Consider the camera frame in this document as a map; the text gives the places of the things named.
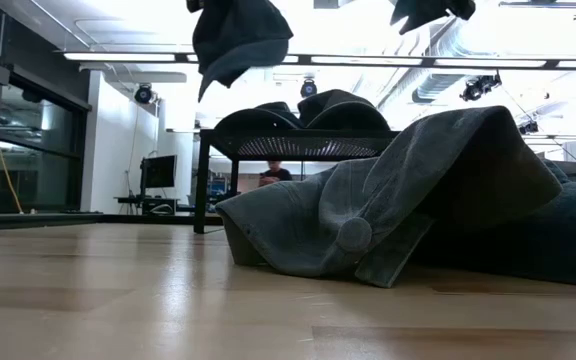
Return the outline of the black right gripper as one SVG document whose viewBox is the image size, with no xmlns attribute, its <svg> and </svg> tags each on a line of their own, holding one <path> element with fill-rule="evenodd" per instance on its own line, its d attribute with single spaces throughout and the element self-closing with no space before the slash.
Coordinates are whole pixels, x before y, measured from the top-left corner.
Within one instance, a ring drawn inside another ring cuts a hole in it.
<svg viewBox="0 0 576 360">
<path fill-rule="evenodd" d="M 400 35 L 447 15 L 468 21 L 476 11 L 474 0 L 397 0 L 392 20 L 406 21 L 399 30 Z"/>
</svg>

